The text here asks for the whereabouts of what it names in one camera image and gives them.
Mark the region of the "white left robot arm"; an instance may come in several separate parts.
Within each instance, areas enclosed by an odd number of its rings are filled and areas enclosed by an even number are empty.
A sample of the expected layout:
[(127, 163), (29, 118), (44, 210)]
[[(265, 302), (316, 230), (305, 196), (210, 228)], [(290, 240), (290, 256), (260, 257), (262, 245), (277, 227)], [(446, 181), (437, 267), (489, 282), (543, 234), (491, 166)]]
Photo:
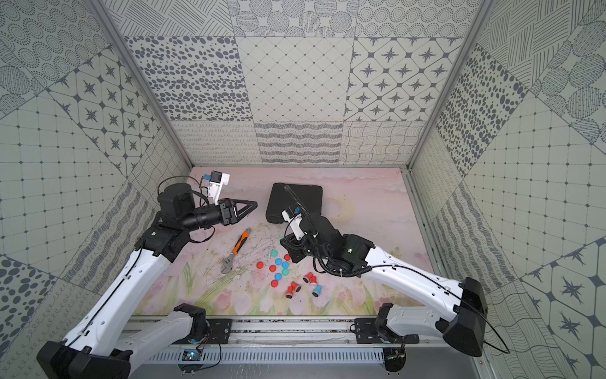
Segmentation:
[(210, 340), (205, 309), (186, 303), (134, 336), (121, 337), (154, 282), (192, 243), (191, 232), (238, 224), (257, 208), (255, 201), (209, 201), (205, 196), (196, 205), (195, 196), (187, 183), (170, 185), (159, 194), (159, 212), (115, 281), (61, 341), (48, 341), (38, 352), (36, 360), (47, 377), (128, 378), (175, 342), (200, 346)]

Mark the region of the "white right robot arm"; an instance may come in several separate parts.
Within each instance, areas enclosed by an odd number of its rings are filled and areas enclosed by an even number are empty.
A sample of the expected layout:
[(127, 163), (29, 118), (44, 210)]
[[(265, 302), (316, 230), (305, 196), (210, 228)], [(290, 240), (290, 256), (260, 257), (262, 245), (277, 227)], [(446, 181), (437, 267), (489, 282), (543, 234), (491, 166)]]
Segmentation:
[(311, 257), (323, 274), (374, 280), (396, 289), (429, 308), (429, 315), (418, 324), (421, 328), (439, 333), (458, 352), (482, 355), (488, 306), (479, 281), (452, 280), (407, 264), (366, 238), (341, 234), (318, 214), (284, 212), (282, 217), (287, 229), (280, 244), (293, 263)]

